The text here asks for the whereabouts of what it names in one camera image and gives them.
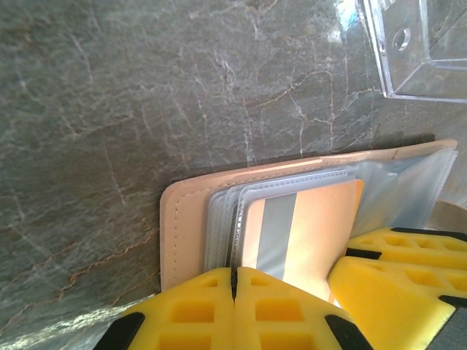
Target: transparent plastic tray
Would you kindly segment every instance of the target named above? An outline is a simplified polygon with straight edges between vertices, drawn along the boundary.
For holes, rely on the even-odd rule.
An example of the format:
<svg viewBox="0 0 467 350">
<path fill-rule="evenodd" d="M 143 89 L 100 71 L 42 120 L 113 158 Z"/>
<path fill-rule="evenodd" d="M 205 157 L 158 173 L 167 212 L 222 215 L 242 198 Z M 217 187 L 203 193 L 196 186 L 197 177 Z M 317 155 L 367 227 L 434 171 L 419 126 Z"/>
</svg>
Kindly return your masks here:
<svg viewBox="0 0 467 350">
<path fill-rule="evenodd" d="M 467 102 L 467 0 L 364 0 L 388 98 Z"/>
</svg>

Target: yellow foam block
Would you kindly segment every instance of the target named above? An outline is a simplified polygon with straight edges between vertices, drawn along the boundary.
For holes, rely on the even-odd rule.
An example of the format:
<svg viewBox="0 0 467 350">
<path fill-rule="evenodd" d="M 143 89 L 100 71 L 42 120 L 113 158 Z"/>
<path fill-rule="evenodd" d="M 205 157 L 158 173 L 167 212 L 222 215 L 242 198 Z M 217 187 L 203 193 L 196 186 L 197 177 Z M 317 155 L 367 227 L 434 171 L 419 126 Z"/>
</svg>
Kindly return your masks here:
<svg viewBox="0 0 467 350">
<path fill-rule="evenodd" d="M 129 308 L 144 314 L 128 350 L 234 348 L 231 269 L 219 268 Z"/>
<path fill-rule="evenodd" d="M 238 268 L 235 349 L 372 349 L 340 308 L 252 268 Z"/>
<path fill-rule="evenodd" d="M 437 236 L 437 231 L 401 230 L 382 228 L 354 237 L 347 245 L 347 255 L 370 257 L 374 252 L 372 258 L 379 260 L 467 270 L 467 241 L 455 238 L 465 240 L 467 235 L 439 232 Z"/>
<path fill-rule="evenodd" d="M 376 243 L 381 236 L 387 238 L 367 238 Z M 341 258 L 329 283 L 339 304 L 378 350 L 426 349 L 456 310 L 439 297 L 467 298 L 467 271 L 358 257 Z"/>
</svg>

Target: marble surface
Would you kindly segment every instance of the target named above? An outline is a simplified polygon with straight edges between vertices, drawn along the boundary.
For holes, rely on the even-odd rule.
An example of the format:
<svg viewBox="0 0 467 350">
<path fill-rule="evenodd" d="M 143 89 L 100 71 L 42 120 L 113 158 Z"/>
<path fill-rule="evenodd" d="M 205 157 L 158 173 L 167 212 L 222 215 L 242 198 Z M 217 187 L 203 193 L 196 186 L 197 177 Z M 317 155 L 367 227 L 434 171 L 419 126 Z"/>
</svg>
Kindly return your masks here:
<svg viewBox="0 0 467 350">
<path fill-rule="evenodd" d="M 454 138 L 380 93 L 353 0 L 0 0 L 0 349 L 92 349 L 159 291 L 158 199 L 274 159 Z"/>
</svg>

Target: silver stripe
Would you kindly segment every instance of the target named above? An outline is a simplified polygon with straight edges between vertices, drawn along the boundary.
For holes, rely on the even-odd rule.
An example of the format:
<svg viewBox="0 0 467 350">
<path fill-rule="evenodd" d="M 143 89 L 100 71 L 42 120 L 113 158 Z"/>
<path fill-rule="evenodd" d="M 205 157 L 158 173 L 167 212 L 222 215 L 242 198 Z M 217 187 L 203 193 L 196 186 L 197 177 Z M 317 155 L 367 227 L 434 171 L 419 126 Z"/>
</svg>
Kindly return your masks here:
<svg viewBox="0 0 467 350">
<path fill-rule="evenodd" d="M 285 258 L 297 194 L 266 199 L 256 268 L 277 279 L 284 278 Z"/>
</svg>

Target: wallet stitching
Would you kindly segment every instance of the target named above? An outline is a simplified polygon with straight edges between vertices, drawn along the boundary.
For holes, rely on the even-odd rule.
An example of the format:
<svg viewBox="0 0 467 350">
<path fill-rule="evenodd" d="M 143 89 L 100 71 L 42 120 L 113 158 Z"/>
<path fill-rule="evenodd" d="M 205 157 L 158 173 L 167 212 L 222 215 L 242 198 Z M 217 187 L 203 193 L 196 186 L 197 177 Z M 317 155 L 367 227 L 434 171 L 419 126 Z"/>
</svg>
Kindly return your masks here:
<svg viewBox="0 0 467 350">
<path fill-rule="evenodd" d="M 392 155 L 389 155 L 389 156 L 383 156 L 383 157 L 379 157 L 377 158 L 378 160 L 387 160 L 387 159 L 392 159 L 393 156 L 397 154 L 396 152 L 394 152 Z M 332 165 L 341 165 L 341 164 L 347 164 L 349 165 L 351 162 L 348 161 L 348 159 L 345 159 L 345 160 L 338 160 L 336 162 L 332 162 L 332 164 L 328 164 L 330 166 Z M 255 180 L 262 180 L 262 179 L 271 179 L 273 176 L 282 176 L 282 175 L 288 175 L 288 174 L 297 174 L 298 172 L 300 171 L 306 171 L 306 170 L 312 170 L 310 169 L 311 166 L 307 166 L 305 168 L 299 168 L 299 169 L 294 169 L 293 171 L 286 171 L 284 173 L 280 173 L 280 174 L 273 174 L 273 175 L 266 175 L 266 176 L 260 176 L 260 177 L 255 177 L 255 178 L 252 178 L 252 179 L 244 179 L 244 180 L 241 180 L 241 181 L 237 181 L 237 182 L 230 182 L 230 183 L 227 183 L 227 184 L 220 184 L 218 186 L 213 186 L 213 187 L 206 187 L 202 190 L 198 190 L 198 191 L 195 191 L 195 192 L 190 192 L 190 193 L 186 193 L 184 195 L 181 195 L 177 202 L 175 203 L 175 219 L 174 219 L 174 268 L 173 268 L 173 272 L 174 272 L 174 283 L 177 283 L 177 239 L 178 239 L 178 227 L 177 227 L 177 223 L 178 223 L 178 205 L 180 204 L 180 201 L 185 198 L 185 197 L 190 197 L 191 195 L 196 195 L 198 193 L 202 193 L 202 192 L 205 192 L 205 191 L 209 191 L 209 190 L 216 190 L 217 188 L 222 188 L 222 187 L 227 187 L 227 186 L 232 186 L 232 185 L 235 185 L 235 184 L 244 184 L 246 182 L 250 182 L 250 181 L 255 181 Z"/>
</svg>

